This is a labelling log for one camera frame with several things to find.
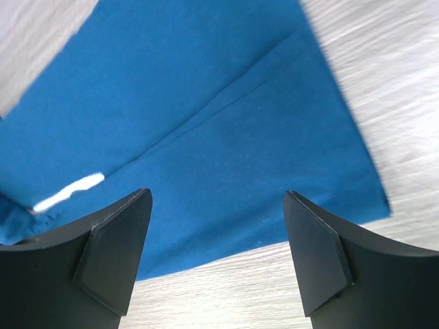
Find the folded cloth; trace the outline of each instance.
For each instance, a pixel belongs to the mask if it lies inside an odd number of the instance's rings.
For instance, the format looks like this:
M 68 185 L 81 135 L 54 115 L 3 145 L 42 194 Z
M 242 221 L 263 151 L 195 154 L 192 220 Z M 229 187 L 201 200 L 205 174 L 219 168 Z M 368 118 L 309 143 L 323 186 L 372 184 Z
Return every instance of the folded cloth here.
M 286 241 L 286 190 L 355 223 L 390 211 L 293 0 L 101 1 L 2 137 L 0 191 L 22 206 L 94 172 L 106 179 L 26 229 L 3 226 L 0 243 L 148 187 L 138 279 Z

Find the wooden floor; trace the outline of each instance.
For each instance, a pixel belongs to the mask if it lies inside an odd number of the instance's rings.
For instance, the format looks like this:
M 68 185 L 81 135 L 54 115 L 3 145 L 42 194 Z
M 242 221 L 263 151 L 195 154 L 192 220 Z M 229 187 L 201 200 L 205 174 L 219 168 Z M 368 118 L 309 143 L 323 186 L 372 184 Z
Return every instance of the wooden floor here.
M 0 1 L 1 115 L 95 2 Z M 366 227 L 439 249 L 439 3 L 302 2 L 390 196 L 393 218 Z M 310 327 L 286 243 L 139 282 L 121 324 L 124 329 Z

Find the blue towel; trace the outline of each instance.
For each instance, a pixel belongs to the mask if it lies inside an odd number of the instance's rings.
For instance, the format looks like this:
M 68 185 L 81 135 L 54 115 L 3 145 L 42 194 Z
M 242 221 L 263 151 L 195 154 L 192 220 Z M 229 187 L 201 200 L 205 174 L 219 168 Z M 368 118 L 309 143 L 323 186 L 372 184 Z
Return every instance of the blue towel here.
M 150 188 L 138 279 L 286 241 L 286 190 L 355 223 L 389 215 L 294 0 L 101 0 L 1 123 L 0 141 L 0 191 L 22 207 L 106 176 L 22 217 L 22 230 L 2 225 L 0 243 Z

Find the white patch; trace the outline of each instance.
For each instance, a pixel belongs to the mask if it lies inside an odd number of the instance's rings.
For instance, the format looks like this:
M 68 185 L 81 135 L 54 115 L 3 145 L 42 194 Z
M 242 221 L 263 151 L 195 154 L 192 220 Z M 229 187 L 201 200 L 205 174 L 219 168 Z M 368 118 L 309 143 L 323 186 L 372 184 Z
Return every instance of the white patch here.
M 45 212 L 47 209 L 55 206 L 56 204 L 67 200 L 70 198 L 72 193 L 76 191 L 86 191 L 89 188 L 92 188 L 96 185 L 98 185 L 100 182 L 102 182 L 105 179 L 105 176 L 103 173 L 94 173 L 93 175 L 86 176 L 84 178 L 81 178 L 80 180 L 77 180 L 76 182 L 67 185 L 64 187 L 61 191 L 56 193 L 55 195 L 38 202 L 33 209 L 33 212 L 36 214 L 40 214 L 42 212 Z

